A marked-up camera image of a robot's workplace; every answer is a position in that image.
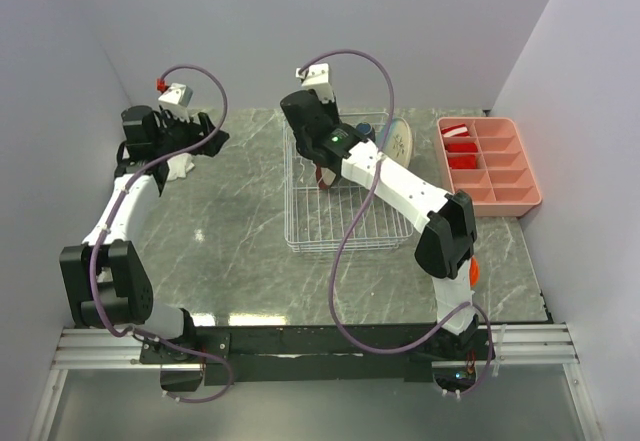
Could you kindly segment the brown rimmed plate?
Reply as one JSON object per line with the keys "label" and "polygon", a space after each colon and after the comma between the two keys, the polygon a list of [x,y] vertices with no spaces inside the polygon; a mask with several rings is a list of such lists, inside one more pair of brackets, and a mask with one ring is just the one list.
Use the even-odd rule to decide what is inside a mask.
{"label": "brown rimmed plate", "polygon": [[329,190],[339,180],[340,176],[327,167],[316,166],[316,184],[320,190]]}

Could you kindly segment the dark blue mug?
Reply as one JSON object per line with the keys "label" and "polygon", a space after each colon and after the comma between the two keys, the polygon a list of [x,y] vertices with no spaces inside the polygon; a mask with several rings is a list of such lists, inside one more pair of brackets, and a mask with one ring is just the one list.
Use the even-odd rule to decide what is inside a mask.
{"label": "dark blue mug", "polygon": [[356,130],[372,142],[376,141],[376,131],[370,123],[360,122],[356,125]]}

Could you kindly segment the cream and blue plate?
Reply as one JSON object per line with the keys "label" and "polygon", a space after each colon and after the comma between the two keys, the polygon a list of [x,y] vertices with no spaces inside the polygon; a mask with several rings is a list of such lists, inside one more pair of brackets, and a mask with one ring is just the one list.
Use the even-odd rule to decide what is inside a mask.
{"label": "cream and blue plate", "polygon": [[376,134],[377,147],[390,159],[408,168],[414,151],[414,136],[404,118],[394,118]]}

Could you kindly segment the white wire dish rack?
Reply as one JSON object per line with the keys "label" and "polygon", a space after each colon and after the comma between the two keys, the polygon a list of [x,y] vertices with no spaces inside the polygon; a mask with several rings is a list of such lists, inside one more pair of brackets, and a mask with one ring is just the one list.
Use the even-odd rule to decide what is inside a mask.
{"label": "white wire dish rack", "polygon": [[[341,179],[329,190],[316,184],[315,165],[301,157],[289,126],[283,127],[284,239],[294,252],[332,253],[365,200],[368,190]],[[374,199],[359,220],[348,250],[393,249],[414,229],[397,210]]]}

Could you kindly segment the orange plastic bowl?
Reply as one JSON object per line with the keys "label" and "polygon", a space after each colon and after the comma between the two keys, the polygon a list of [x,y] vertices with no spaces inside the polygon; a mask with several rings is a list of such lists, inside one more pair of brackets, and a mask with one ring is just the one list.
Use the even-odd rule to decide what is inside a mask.
{"label": "orange plastic bowl", "polygon": [[479,264],[475,257],[471,258],[469,267],[470,286],[475,287],[480,277]]}

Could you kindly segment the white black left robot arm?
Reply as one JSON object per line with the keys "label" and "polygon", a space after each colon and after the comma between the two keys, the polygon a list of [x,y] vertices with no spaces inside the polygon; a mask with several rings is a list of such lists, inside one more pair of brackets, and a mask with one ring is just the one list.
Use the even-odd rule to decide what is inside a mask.
{"label": "white black left robot arm", "polygon": [[193,360],[200,349],[190,313],[154,298],[134,241],[152,204],[162,195],[176,151],[192,147],[213,157],[228,140],[209,115],[182,120],[167,109],[138,105],[121,114],[124,141],[116,152],[114,189],[97,226],[78,245],[65,247],[59,265],[72,319],[78,328],[145,332],[165,339],[176,362]]}

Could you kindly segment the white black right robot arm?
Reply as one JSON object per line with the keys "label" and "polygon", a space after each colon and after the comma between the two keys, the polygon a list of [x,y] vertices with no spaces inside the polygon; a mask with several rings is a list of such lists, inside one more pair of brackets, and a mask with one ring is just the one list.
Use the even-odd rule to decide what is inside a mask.
{"label": "white black right robot arm", "polygon": [[343,122],[334,104],[323,104],[311,91],[285,96],[280,108],[293,132],[297,152],[368,193],[343,237],[349,239],[374,198],[386,202],[411,222],[420,239],[414,258],[431,277],[440,352],[460,359],[473,346],[470,328],[478,311],[473,304],[471,267],[477,227],[471,197],[438,188],[389,158],[354,126]]}

